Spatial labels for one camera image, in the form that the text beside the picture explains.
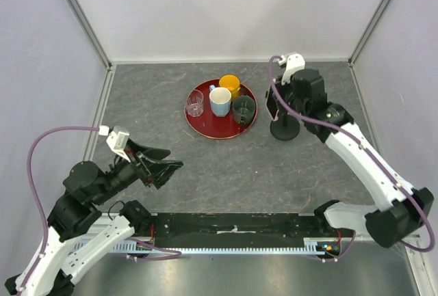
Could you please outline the black phone stand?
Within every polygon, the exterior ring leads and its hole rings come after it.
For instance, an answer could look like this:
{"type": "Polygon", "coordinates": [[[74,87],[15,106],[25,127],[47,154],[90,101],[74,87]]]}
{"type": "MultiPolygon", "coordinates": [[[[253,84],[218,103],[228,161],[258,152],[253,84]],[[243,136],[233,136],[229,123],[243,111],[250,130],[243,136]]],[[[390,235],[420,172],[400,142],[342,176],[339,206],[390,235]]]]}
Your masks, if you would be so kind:
{"type": "Polygon", "coordinates": [[[300,122],[284,110],[278,110],[275,120],[270,123],[272,136],[280,141],[290,141],[300,132],[300,122]]]}

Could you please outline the phone with pink case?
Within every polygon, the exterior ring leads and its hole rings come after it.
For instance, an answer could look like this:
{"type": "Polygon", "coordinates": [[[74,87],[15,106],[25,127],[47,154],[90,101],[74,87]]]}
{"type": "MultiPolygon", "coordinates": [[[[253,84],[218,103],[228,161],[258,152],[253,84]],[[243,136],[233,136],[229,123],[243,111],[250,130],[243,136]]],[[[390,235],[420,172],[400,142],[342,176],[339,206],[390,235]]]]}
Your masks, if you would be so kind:
{"type": "Polygon", "coordinates": [[[277,121],[279,109],[271,87],[269,87],[268,91],[266,92],[266,109],[268,110],[271,121],[277,121]]]}

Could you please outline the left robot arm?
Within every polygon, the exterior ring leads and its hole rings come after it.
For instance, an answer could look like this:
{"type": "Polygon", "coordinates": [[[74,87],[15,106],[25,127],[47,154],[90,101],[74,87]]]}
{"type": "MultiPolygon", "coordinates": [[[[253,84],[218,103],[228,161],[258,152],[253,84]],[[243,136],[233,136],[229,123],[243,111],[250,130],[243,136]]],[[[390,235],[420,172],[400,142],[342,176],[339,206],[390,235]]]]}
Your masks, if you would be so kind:
{"type": "Polygon", "coordinates": [[[115,154],[109,171],[92,161],[82,161],[70,171],[61,196],[44,220],[40,247],[24,272],[5,281],[10,295],[71,295],[75,285],[115,245],[151,230],[152,215],[137,200],[126,202],[119,214],[79,250],[81,241],[102,216],[97,208],[137,180],[159,189],[183,166],[169,160],[170,151],[141,146],[129,137],[108,137],[115,154]]]}

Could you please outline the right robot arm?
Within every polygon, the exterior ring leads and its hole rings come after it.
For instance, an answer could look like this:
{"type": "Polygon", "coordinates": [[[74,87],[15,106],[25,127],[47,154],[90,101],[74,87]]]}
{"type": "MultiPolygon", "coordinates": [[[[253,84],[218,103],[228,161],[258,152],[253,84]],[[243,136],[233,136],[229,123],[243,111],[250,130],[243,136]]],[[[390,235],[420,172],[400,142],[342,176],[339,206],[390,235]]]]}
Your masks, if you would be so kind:
{"type": "Polygon", "coordinates": [[[315,232],[329,237],[337,229],[348,229],[368,234],[381,247],[390,248],[425,227],[428,246],[409,248],[417,252],[433,250],[436,238],[428,220],[433,194],[425,187],[415,188],[389,166],[348,111],[328,100],[320,73],[305,68],[295,71],[286,81],[272,73],[268,80],[268,110],[283,114],[296,126],[305,126],[344,161],[374,202],[372,205],[346,204],[340,200],[326,202],[315,210],[315,232]]]}

